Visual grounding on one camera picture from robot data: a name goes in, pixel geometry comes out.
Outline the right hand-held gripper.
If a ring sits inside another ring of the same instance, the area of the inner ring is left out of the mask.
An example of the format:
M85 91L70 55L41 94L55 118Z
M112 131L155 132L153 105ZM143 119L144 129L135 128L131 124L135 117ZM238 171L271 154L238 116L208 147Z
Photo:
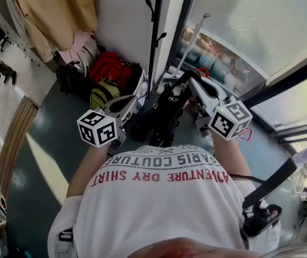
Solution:
M214 131L229 141L244 132L253 116L243 102L227 95L224 89L208 78L189 78L188 86L198 104L196 127L205 136Z

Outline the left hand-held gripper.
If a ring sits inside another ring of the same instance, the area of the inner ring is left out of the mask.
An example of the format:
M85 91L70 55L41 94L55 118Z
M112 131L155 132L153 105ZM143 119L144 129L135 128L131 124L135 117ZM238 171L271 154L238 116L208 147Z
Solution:
M88 110L77 120L81 139L96 148L120 147L126 139L124 125L136 106L137 96L127 95L110 100L102 109Z

